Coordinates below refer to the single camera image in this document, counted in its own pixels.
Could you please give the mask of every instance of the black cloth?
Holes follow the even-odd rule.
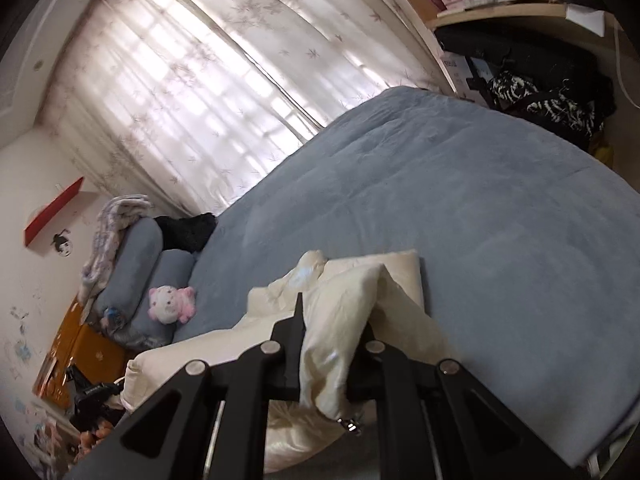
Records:
[[[218,220],[212,213],[192,218],[157,216],[156,222],[162,231],[162,250],[182,249],[190,253],[203,250]]]

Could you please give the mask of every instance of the curtain fold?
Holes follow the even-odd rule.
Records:
[[[104,192],[218,214],[344,111],[443,81],[388,0],[96,0],[40,119]]]

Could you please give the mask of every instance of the stuffed animal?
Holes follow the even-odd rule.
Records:
[[[196,313],[196,291],[192,286],[175,288],[164,285],[149,289],[149,317],[162,324],[186,323]]]

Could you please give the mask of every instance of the blue-gray bedspread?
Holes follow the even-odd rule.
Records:
[[[219,218],[175,341],[229,328],[307,250],[415,248],[428,314],[569,464],[640,392],[640,195],[551,133],[427,91],[350,110]]]

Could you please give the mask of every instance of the gray-blue pillow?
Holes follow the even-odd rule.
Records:
[[[120,326],[129,322],[146,292],[146,282],[161,251],[162,231],[155,220],[141,218],[129,227],[118,248],[109,282],[92,306],[94,313],[102,318],[108,308],[113,308]]]
[[[137,332],[146,340],[142,346],[136,345],[136,349],[157,348],[168,345],[174,339],[175,323],[162,324],[149,317],[149,289],[163,285],[184,288],[189,283],[191,270],[196,263],[193,254],[180,249],[162,251],[156,268],[145,287],[145,292],[140,301],[140,306],[131,320],[133,332]]]

